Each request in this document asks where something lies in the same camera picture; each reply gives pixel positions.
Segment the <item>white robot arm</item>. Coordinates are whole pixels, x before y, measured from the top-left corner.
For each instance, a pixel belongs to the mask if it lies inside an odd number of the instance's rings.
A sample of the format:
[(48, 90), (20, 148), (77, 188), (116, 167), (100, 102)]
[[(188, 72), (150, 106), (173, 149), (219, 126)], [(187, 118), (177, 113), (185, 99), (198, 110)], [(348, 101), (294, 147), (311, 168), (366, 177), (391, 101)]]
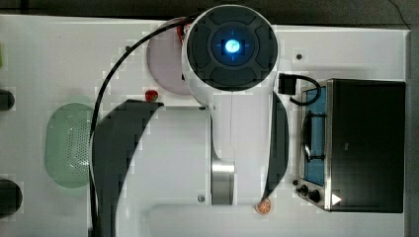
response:
[[(274, 91), (279, 42), (269, 21), (251, 8), (220, 5), (184, 19), (182, 75), (195, 100), (210, 113), (210, 202), (259, 205), (284, 173), (276, 155), (289, 145)], [(127, 100), (93, 129), (92, 237), (134, 237), (145, 229), (131, 222), (145, 210), (135, 197), (122, 199), (128, 166), (157, 103)]]

